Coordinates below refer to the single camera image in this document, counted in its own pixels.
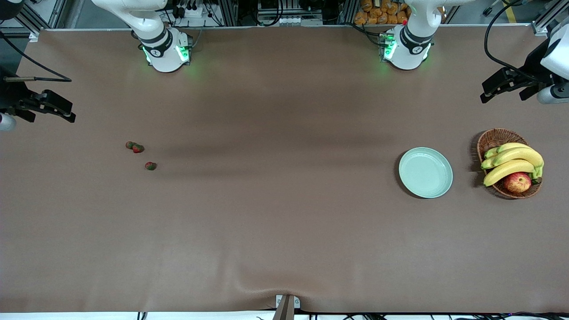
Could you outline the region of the yellow banana bunch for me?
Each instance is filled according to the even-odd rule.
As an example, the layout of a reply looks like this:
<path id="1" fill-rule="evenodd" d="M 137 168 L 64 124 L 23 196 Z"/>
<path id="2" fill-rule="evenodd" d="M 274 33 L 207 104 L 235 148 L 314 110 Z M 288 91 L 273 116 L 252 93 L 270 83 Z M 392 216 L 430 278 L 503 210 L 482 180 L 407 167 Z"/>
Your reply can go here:
<path id="1" fill-rule="evenodd" d="M 544 166 L 541 154 L 526 144 L 502 144 L 485 153 L 481 162 L 481 169 L 486 171 L 483 184 L 490 187 L 516 173 L 524 173 L 532 182 L 540 184 Z"/>

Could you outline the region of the white power strip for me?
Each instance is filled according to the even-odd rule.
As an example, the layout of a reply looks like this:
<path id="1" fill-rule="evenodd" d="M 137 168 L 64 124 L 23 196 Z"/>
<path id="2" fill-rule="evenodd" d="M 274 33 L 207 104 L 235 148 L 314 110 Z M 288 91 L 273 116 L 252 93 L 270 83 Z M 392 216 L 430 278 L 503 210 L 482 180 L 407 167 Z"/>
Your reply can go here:
<path id="1" fill-rule="evenodd" d="M 203 13 L 203 4 L 197 2 L 179 3 L 177 6 L 173 6 L 172 8 L 172 15 L 177 19 L 201 18 Z"/>

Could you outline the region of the brown table mat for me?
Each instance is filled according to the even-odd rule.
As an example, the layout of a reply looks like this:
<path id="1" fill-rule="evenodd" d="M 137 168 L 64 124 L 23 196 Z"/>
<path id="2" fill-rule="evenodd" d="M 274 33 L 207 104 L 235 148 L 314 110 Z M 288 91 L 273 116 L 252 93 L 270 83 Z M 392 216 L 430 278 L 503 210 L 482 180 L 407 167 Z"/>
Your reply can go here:
<path id="1" fill-rule="evenodd" d="M 45 31 L 26 53 L 73 102 L 0 133 L 0 312 L 569 312 L 569 104 L 480 102 L 482 27 L 443 27 L 402 72 L 348 27 L 205 30 L 163 74 L 128 31 Z M 508 129 L 541 189 L 484 186 Z M 135 154 L 128 141 L 141 144 Z M 411 148 L 453 168 L 434 199 Z M 147 162 L 158 165 L 145 170 Z"/>

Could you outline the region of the red apple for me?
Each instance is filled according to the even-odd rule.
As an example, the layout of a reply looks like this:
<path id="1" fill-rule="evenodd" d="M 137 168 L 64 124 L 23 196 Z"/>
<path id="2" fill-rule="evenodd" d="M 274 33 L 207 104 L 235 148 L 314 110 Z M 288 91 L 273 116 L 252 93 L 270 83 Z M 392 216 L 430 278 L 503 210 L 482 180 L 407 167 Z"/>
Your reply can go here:
<path id="1" fill-rule="evenodd" d="M 526 172 L 515 172 L 503 180 L 504 188 L 512 194 L 521 194 L 532 186 L 532 178 Z"/>

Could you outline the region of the orange packaged snacks pile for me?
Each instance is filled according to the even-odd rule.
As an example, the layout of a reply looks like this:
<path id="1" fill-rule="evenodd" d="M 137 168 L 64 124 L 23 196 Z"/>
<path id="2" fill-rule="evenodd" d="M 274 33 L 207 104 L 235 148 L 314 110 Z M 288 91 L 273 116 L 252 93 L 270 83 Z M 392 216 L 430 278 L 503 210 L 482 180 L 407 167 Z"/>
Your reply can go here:
<path id="1" fill-rule="evenodd" d="M 406 24 L 413 12 L 404 0 L 359 0 L 359 5 L 356 25 Z"/>

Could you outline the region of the aluminium frame post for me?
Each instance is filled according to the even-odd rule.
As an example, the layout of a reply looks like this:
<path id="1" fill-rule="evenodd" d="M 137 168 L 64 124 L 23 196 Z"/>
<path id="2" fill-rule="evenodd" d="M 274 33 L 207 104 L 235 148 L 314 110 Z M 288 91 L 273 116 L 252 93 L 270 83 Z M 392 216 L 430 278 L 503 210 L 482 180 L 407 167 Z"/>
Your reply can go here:
<path id="1" fill-rule="evenodd" d="M 239 0 L 218 0 L 223 24 L 226 27 L 235 27 L 238 21 Z"/>
<path id="2" fill-rule="evenodd" d="M 339 0 L 337 24 L 353 24 L 355 15 L 360 8 L 360 0 Z"/>

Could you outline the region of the brown wicker basket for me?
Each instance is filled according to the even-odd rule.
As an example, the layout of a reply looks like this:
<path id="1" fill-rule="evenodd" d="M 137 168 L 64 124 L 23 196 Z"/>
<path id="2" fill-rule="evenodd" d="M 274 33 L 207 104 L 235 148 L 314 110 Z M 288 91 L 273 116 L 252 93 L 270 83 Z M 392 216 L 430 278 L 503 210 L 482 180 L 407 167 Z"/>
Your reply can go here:
<path id="1" fill-rule="evenodd" d="M 521 144 L 526 144 L 527 146 L 529 146 L 528 142 L 522 138 L 519 134 L 517 134 L 516 132 L 512 131 L 512 130 L 508 130 L 508 129 L 490 129 L 490 130 L 486 130 L 484 133 L 482 133 L 479 138 L 478 141 L 476 143 L 476 153 L 478 156 L 478 160 L 480 161 L 480 164 L 482 162 L 482 160 L 485 159 L 485 153 L 495 147 L 501 146 L 502 144 L 506 144 L 506 143 L 521 143 Z M 526 199 L 526 198 L 530 198 L 532 196 L 534 196 L 540 189 L 542 186 L 542 182 L 540 184 L 537 184 L 537 182 L 532 182 L 532 186 L 528 189 L 528 191 L 525 191 L 521 194 L 512 194 L 510 192 L 508 192 L 503 185 L 503 180 L 500 180 L 500 182 L 498 182 L 495 185 L 492 185 L 490 187 L 492 187 L 498 194 L 501 194 L 502 196 L 506 197 L 506 198 L 511 198 L 511 199 Z"/>

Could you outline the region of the pale green round plate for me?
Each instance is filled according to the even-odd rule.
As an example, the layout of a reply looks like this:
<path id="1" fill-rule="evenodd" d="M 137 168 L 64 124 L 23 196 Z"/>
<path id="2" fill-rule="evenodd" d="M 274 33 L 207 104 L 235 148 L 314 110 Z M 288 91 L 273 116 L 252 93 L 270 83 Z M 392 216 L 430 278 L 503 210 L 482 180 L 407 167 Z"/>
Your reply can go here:
<path id="1" fill-rule="evenodd" d="M 416 147 L 400 158 L 398 176 L 412 194 L 425 199 L 439 198 L 453 184 L 453 168 L 443 154 L 433 148 Z"/>

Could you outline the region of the aluminium frame profile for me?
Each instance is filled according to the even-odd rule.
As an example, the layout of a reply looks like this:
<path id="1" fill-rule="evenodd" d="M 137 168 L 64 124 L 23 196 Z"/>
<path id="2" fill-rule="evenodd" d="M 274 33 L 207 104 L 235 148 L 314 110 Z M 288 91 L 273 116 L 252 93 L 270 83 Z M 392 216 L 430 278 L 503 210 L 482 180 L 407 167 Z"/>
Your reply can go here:
<path id="1" fill-rule="evenodd" d="M 546 36 L 555 26 L 562 24 L 569 17 L 569 0 L 547 0 L 535 20 L 532 29 L 536 36 Z"/>
<path id="2" fill-rule="evenodd" d="M 12 20 L 30 33 L 57 28 L 73 0 L 23 0 L 22 10 Z"/>

